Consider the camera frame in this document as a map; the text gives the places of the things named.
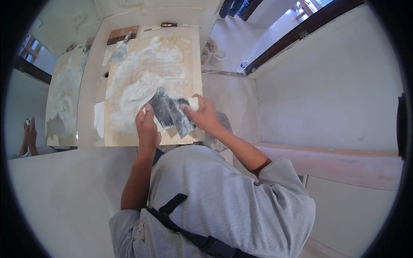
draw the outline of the mud board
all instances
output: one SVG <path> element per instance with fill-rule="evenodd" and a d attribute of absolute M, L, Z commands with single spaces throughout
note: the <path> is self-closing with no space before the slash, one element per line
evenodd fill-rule
<path fill-rule="evenodd" d="M 45 137 L 48 146 L 77 145 L 79 90 L 87 54 L 74 49 L 57 58 L 46 104 Z"/>
<path fill-rule="evenodd" d="M 104 113 L 105 146 L 139 145 L 135 116 L 158 87 L 163 86 L 172 98 L 202 94 L 194 47 L 199 56 L 199 40 L 194 44 L 190 36 L 149 36 L 129 41 L 125 61 L 110 64 Z M 191 144 L 204 137 L 204 132 L 197 129 L 181 139 L 174 127 L 162 131 L 161 145 Z"/>

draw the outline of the screwdriver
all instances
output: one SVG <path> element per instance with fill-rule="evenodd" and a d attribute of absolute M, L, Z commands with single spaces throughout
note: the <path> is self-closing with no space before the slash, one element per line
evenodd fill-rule
<path fill-rule="evenodd" d="M 173 22 L 162 22 L 161 23 L 161 27 L 166 27 L 166 28 L 168 28 L 168 27 L 178 27 L 178 26 L 199 28 L 199 26 L 179 25 L 178 23 L 173 23 Z"/>

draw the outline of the water bottle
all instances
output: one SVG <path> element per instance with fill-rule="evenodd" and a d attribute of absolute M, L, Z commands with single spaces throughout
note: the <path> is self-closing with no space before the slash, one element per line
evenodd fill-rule
<path fill-rule="evenodd" d="M 240 65 L 237 67 L 237 73 L 242 73 L 242 71 L 248 66 L 248 64 L 249 64 L 248 60 L 240 63 Z"/>

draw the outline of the strap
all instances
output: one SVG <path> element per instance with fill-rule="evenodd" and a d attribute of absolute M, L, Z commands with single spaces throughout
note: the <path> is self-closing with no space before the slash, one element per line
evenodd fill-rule
<path fill-rule="evenodd" d="M 188 196 L 178 194 L 173 197 L 166 205 L 162 206 L 159 211 L 154 208 L 147 208 L 147 210 L 157 218 L 165 227 L 175 232 L 181 233 L 189 241 L 195 244 L 199 249 L 208 255 L 216 258 L 256 258 L 253 255 L 244 253 L 243 251 L 233 248 L 213 236 L 204 237 L 198 234 L 190 233 L 178 227 L 173 221 L 169 219 L 169 214 Z"/>
<path fill-rule="evenodd" d="M 172 200 L 168 201 L 167 204 L 165 204 L 165 205 L 163 205 L 162 207 L 159 208 L 159 212 L 169 215 L 187 197 L 188 196 L 186 196 L 184 194 L 175 195 L 175 197 L 173 197 Z"/>

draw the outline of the gray sweatshirt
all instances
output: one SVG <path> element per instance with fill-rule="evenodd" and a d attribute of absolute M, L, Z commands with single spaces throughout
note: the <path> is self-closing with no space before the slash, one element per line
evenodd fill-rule
<path fill-rule="evenodd" d="M 169 151 L 152 169 L 149 207 L 158 210 L 179 193 L 188 198 L 169 215 L 177 226 L 257 257 L 297 257 L 316 214 L 289 160 L 267 165 L 257 184 L 198 145 Z M 120 211 L 109 227 L 117 258 L 210 257 L 146 209 Z"/>

